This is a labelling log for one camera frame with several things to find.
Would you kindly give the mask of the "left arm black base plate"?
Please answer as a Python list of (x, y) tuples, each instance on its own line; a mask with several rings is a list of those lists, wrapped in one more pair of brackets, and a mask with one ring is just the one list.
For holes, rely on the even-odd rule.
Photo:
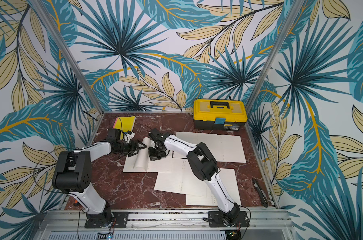
[(128, 212), (101, 213), (98, 215), (86, 214), (86, 229), (124, 229), (127, 224)]

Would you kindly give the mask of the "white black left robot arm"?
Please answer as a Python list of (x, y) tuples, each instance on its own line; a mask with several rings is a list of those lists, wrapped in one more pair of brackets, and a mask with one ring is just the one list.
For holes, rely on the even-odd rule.
[(113, 214), (108, 202), (97, 193), (91, 183), (91, 163), (110, 153), (132, 157), (146, 147), (146, 144), (137, 140), (128, 144), (121, 141), (102, 141), (81, 150), (63, 151), (57, 160), (52, 186), (74, 197), (84, 208), (89, 222), (106, 228), (114, 222)]

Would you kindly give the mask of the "yellow notebook pink spine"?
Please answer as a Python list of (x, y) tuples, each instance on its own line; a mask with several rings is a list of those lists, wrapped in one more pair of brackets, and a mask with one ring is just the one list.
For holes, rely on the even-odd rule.
[(123, 131), (124, 133), (127, 133), (128, 131), (132, 132), (133, 126), (135, 123), (135, 117), (117, 117), (113, 129), (119, 129)]

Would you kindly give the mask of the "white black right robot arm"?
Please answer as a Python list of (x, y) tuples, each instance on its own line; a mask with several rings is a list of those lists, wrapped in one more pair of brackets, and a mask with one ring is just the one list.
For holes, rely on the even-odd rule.
[(161, 160), (170, 151), (177, 152), (187, 158), (194, 176), (207, 184), (214, 195), (223, 223), (232, 227), (238, 219), (239, 205), (230, 197), (220, 178), (220, 169), (217, 161), (207, 145), (204, 143), (192, 144), (177, 138), (169, 133), (159, 133), (156, 129), (149, 132), (149, 138), (154, 142), (149, 147), (149, 159)]

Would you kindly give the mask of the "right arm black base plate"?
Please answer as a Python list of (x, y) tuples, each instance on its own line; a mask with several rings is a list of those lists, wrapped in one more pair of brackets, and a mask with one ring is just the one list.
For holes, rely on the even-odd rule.
[(250, 225), (248, 215), (245, 211), (240, 211), (234, 220), (221, 211), (208, 212), (208, 220), (210, 228), (245, 228)]

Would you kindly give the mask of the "green cover notebook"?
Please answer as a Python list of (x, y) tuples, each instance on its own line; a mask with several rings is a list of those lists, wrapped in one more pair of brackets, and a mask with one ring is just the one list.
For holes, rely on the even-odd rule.
[(166, 151), (166, 157), (161, 160), (151, 161), (148, 149), (154, 147), (150, 138), (142, 141), (147, 147), (139, 150), (138, 154), (125, 159), (123, 173), (170, 173), (172, 171), (172, 152)]

